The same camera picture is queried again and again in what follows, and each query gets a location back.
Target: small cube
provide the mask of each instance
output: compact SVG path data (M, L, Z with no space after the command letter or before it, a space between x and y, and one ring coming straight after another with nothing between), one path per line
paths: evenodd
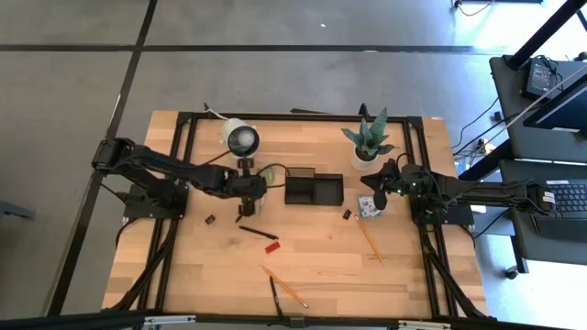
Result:
M280 247L279 242L272 243L271 245L269 245L268 247L265 248L265 252L267 252L268 254L272 253L274 250L276 250L279 247Z
M204 221L207 225L212 224L214 221L216 220L216 217L211 214L210 216L208 216Z

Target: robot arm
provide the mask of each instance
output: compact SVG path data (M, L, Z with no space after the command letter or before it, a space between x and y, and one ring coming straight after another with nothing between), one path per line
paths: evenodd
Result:
M145 191L161 195L167 181L153 176L147 170L166 174L190 182L195 189L218 198L260 199L267 192L265 180L257 175L240 176L237 170L213 164L194 165L173 159L145 146L137 146L126 138L102 141L92 166L103 174L119 174L133 181Z
M554 194L533 181L461 181L414 164L405 165L400 172L393 159L378 173L360 180L375 191L373 200L380 210L387 204L386 193L408 194L428 213L437 215L445 215L452 205L463 204L509 206L541 215L554 210Z

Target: small black object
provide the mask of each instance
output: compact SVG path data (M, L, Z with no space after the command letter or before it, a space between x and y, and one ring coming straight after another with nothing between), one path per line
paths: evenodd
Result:
M573 59L574 61L585 61L587 60L587 51L582 51L579 53L579 56Z
M502 112L501 112L501 111L495 111L495 112L493 113L493 120L494 120L494 121L496 121L496 122L501 122L501 121L502 121L502 119L503 119L503 117L502 117Z
M314 169L289 170L290 175L285 177L286 204L342 205L344 202L342 174L316 174Z
M216 220L216 217L211 214L210 216L208 216L204 221L207 225L212 224L214 221Z
M245 227L243 225L239 225L238 228L240 228L242 230L246 230L246 231L248 231L250 233L253 233L253 234L265 236L265 237L267 237L269 239L279 239L276 235L267 234L267 233L264 233L264 232L262 232L260 230L249 228L249 227Z
M517 271L517 266L512 266L505 271L505 277L510 280L515 279L517 277L517 274L519 274Z

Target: yellow pencil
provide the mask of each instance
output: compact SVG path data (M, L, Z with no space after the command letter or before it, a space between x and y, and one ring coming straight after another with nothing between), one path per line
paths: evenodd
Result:
M305 302L302 300L302 298L300 298L300 297L299 297L297 294L295 294L295 292L294 292L294 291L292 291L292 289L290 289L290 288L289 288L287 285L285 285L285 283L283 283L283 282L282 282L282 280L278 279L278 278L277 278L277 276L275 276L275 274L273 274L273 273L272 273L270 270L268 270L268 269L267 269L265 266L263 266L263 265L259 265L259 266L260 266L261 268L263 268L263 270L265 270L265 272L266 272L267 274L269 274L269 276L273 277L273 279L274 279L274 280L275 280L277 283L279 283L279 285L281 285L281 286L282 286L282 288L283 288L284 290L286 290L286 291L287 291L289 294L291 294L291 295L292 295L292 297L293 297L294 299L296 299L296 300L297 300L297 301L298 301L300 304L302 304L302 306L303 306L303 307L305 307L305 308L308 308L308 304L307 304L307 303L305 303Z
M377 256L377 259L379 260L379 262L381 262L383 264L382 256L380 256L379 251L377 251L377 248L375 247L375 244L373 244L373 241L371 241L371 238L369 237L369 234L367 234L367 229L365 229L365 226L359 220L359 217L356 214L355 214L355 219L357 219L357 222L359 223L360 230L362 230L363 231L363 234L365 234L365 237L367 237L367 240L369 241L369 245L371 245L371 248L373 249L373 252L375 252L375 256Z

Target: black desk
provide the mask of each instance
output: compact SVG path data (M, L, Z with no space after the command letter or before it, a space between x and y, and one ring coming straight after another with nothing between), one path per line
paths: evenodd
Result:
M585 166L502 160L499 168L504 182L533 179L544 184L546 180L587 179ZM517 210L512 210L511 215L515 228L512 243L519 272L527 272L525 259L587 265L587 243L539 236L530 215Z
M518 114L532 104L531 100L520 95L526 75L524 71L513 71L508 68L501 57L491 58L489 63L504 117ZM587 63L565 62L565 65L559 66L560 75L569 76L583 65ZM565 86L571 83L574 83L574 80L569 81ZM526 127L523 121L524 119L520 119L510 126L507 129L509 139L469 170L463 172L459 179L479 180L497 169L500 160L587 162L587 141L581 141L569 132Z

